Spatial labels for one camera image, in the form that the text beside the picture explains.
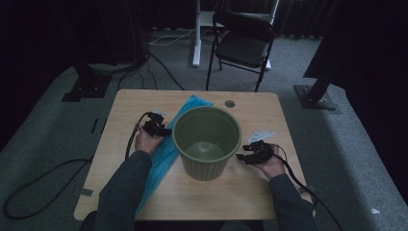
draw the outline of black chair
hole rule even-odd
[[[221,38],[221,33],[217,29],[217,24],[224,27],[226,34],[223,38]],[[221,64],[228,64],[258,73],[259,78],[255,92],[258,91],[258,87],[264,78],[270,48],[273,44],[275,35],[273,26],[259,17],[219,11],[213,15],[213,30],[215,38],[211,51],[206,90],[208,90],[210,84],[213,58],[216,54],[219,69],[222,69]]]

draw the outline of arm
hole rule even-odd
[[[140,129],[134,152],[117,169],[99,194],[95,230],[135,230],[135,212],[144,192],[153,154],[163,138],[151,138]]]
[[[278,146],[274,153],[279,155]],[[269,190],[279,230],[318,230],[313,218],[313,205],[303,200],[286,174],[283,163],[272,157],[265,164],[254,165],[269,179]]]

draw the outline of green bucket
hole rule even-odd
[[[241,127],[228,112],[211,106],[183,113],[176,121],[172,138],[186,173],[200,181],[216,179],[228,159],[241,146]]]

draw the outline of hand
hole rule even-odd
[[[135,148],[136,150],[142,150],[147,152],[149,155],[153,154],[157,146],[163,141],[163,137],[150,137],[150,135],[144,131],[143,128],[139,129],[139,133],[135,138]]]
[[[279,155],[279,147],[277,145],[273,146],[273,152]],[[275,177],[280,174],[285,174],[285,167],[282,163],[281,160],[279,160],[277,157],[272,156],[266,163],[264,164],[257,164],[253,165],[254,167],[258,168],[261,170],[264,175],[270,180],[272,177]]]

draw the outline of gray carpet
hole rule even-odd
[[[164,31],[155,36],[178,32]],[[341,114],[302,109],[293,85],[313,85],[302,78],[319,46],[319,40],[277,38],[270,55],[269,71],[259,91],[278,94],[306,181],[317,189],[344,230],[406,230],[408,209],[382,165],[370,138],[350,107],[342,89],[328,90]],[[191,66],[193,40],[183,39],[168,46],[150,46],[186,90],[204,90],[211,46],[203,42],[200,67]],[[99,68],[110,68],[99,65]],[[160,64],[148,64],[126,77],[122,89],[179,90]],[[103,99],[63,103],[77,75],[73,68],[58,77],[0,155],[0,205],[8,194],[55,165],[88,158],[95,152],[105,119],[115,99],[122,74],[116,74]],[[253,91],[257,76],[234,67],[222,71],[214,66],[210,90]],[[92,133],[94,121],[98,119]],[[81,164],[58,169],[11,202],[14,215],[27,215],[40,208],[69,179]],[[74,179],[63,194],[38,216],[10,220],[0,216],[0,230],[78,230],[73,212],[89,167]],[[371,209],[379,211],[373,214]],[[338,230],[319,205],[316,222],[320,230]],[[224,230],[238,230],[229,222]],[[276,222],[265,221],[266,230],[277,230]]]

